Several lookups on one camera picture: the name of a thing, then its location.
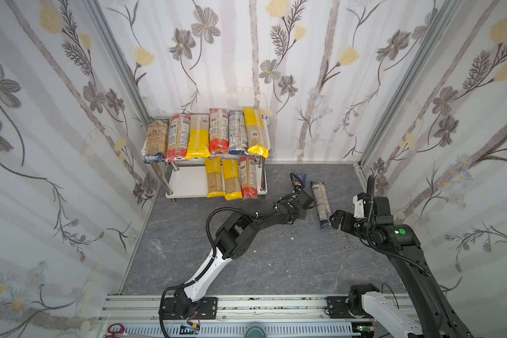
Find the blue Barilla spaghetti pack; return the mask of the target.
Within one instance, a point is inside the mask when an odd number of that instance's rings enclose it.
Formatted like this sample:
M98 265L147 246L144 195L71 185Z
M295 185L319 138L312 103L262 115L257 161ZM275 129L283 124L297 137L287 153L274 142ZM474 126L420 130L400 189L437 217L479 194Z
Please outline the blue Barilla spaghetti pack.
M294 192L300 192L304 189L306 183L306 174L300 171L290 173L290 180Z

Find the small red-end spaghetti pack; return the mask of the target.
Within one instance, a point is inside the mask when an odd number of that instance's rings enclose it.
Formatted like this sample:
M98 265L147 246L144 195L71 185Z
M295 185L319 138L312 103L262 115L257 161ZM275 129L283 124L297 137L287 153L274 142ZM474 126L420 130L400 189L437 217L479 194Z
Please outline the small red-end spaghetti pack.
M239 158L239 173L243 199L255 199L258 195L256 162L253 156Z

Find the yellow Pastatime pack front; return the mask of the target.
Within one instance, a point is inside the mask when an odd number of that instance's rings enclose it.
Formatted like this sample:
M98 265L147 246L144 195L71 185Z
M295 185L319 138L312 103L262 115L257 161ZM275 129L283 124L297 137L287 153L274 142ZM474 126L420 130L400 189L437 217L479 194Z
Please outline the yellow Pastatime pack front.
M223 159L223 177L225 185L225 200L231 201L242 198L242 185L239 175L239 162L233 159Z

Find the yellow pastatime pack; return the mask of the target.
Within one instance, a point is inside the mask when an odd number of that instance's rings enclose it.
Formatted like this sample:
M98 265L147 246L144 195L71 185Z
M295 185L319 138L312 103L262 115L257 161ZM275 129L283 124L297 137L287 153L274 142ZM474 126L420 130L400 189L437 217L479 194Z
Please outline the yellow pastatime pack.
M221 168L221 158L215 157L205 160L207 197L223 197L225 188L223 185L223 176Z
M223 177L225 185L225 200L231 201L242 198L242 185L239 175L239 162L233 159L223 159Z

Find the yellow-top spaghetti pack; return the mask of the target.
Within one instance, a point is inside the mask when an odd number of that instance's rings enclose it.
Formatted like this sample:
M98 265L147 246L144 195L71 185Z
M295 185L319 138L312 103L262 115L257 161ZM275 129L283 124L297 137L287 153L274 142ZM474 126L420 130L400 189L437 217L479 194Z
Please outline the yellow-top spaghetti pack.
M247 152L267 159L269 147L263 116L254 108L244 107L244 119L248 141Z

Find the blue clear label spaghetti pack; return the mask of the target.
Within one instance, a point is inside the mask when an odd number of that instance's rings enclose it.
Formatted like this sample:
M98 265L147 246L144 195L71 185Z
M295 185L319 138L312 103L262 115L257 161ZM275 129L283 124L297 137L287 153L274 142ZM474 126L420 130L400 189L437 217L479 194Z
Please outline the blue clear label spaghetti pack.
M228 116L228 151L231 155L244 156L247 153L248 139L244 113L231 111Z

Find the yellow-end spaghetti pack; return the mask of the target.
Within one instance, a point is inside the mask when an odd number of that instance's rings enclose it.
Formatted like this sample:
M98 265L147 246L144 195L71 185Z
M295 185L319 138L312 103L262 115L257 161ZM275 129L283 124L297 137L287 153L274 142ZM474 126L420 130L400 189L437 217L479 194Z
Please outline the yellow-end spaghetti pack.
M208 114L191 115L190 139L187 147L187 154L185 156L187 160L205 159L211 155L209 149L209 122L210 117Z

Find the dark blue-top spaghetti pack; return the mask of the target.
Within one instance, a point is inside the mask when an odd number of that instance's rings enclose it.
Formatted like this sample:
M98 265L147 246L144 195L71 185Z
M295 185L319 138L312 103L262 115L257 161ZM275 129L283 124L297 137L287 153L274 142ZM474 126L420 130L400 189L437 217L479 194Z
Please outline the dark blue-top spaghetti pack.
M144 162L159 163L166 159L169 118L155 118L150 122L146 138Z

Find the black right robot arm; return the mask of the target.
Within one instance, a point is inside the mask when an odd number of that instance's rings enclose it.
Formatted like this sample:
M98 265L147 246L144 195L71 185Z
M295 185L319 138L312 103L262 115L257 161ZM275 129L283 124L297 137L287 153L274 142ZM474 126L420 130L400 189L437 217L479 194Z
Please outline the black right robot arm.
M410 226L397 225L386 197L376 197L375 176L370 175L365 192L353 198L354 212L335 211L333 228L366 241L387 257L396 269L417 313L419 325L399 324L398 308L367 304L372 292L361 295L361 310L379 321L393 337L472 337L467 325L445 297L426 261L421 242Z

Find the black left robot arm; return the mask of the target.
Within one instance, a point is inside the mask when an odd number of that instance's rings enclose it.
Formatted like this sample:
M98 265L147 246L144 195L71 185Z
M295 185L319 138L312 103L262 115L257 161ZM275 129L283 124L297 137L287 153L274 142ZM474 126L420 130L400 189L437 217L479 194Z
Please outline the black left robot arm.
M290 180L293 192L275 201L265 214L232 207L217 208L209 214L205 231L211 251L192 278L162 292L161 320L195 317L201 312L202 300L214 280L228 264L246 253L259 232L276 225L292 225L314 207L314 198L304 189L304 179L290 173Z

